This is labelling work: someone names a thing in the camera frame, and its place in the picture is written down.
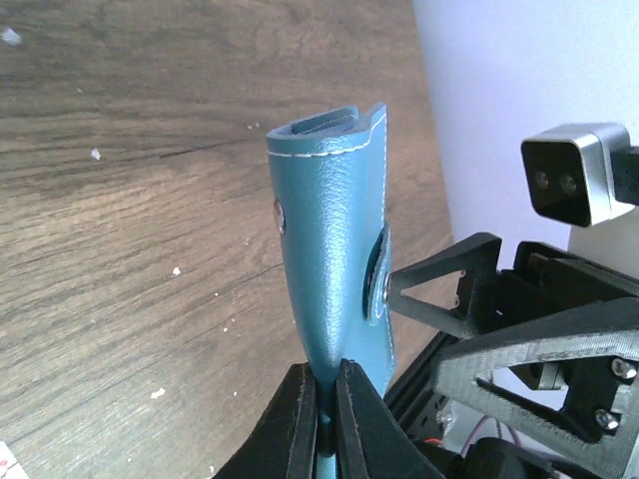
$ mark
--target blue leather case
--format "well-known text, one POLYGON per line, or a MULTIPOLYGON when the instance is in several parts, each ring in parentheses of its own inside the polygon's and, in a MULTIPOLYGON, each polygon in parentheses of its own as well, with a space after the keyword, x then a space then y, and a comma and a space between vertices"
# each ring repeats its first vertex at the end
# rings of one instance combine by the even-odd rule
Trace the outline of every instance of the blue leather case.
POLYGON ((330 436, 341 360, 357 361, 380 395, 394 372, 384 297, 390 273, 386 107, 377 104, 361 116, 346 107, 297 120, 270 131, 267 144, 284 216, 282 252, 291 304, 318 382, 319 424, 330 436))

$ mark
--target black camera front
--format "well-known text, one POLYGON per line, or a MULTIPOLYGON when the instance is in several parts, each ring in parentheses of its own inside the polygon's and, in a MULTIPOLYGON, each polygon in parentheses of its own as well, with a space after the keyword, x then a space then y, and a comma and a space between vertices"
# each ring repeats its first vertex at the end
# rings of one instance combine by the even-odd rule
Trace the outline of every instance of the black camera front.
POLYGON ((581 152, 571 142, 521 144, 532 207, 542 217, 587 228, 591 225, 581 152))

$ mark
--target camera lens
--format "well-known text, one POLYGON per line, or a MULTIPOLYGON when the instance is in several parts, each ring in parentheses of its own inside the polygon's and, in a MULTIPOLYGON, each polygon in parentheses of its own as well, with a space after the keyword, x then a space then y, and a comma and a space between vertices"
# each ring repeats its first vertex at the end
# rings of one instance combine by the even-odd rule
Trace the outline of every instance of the camera lens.
POLYGON ((545 190, 546 188, 548 188, 548 175, 543 172, 535 173, 535 183, 537 184, 537 187, 545 190))
POLYGON ((570 175, 562 175, 559 179, 559 185, 566 195, 574 195, 577 192, 577 183, 570 175))

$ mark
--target silver camera housing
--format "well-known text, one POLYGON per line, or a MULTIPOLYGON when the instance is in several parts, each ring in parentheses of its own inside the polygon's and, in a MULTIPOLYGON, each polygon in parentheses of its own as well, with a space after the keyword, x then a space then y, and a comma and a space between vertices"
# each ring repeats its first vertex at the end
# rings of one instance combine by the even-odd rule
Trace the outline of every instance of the silver camera housing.
POLYGON ((530 198, 546 218, 588 228, 630 212, 615 200, 611 152, 630 147, 617 123, 566 124, 521 144, 530 198))

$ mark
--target wood grain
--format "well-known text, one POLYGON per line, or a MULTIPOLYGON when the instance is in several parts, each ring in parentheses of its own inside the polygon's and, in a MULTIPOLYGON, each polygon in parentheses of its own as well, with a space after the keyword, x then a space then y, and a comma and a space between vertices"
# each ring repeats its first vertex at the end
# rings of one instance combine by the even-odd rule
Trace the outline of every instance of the wood grain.
MULTIPOLYGON (((410 3, 2 6, 0 440, 34 479, 207 477, 304 360, 268 129, 387 102, 394 266, 451 241, 410 3)), ((403 370, 432 331, 394 330, 403 370)))

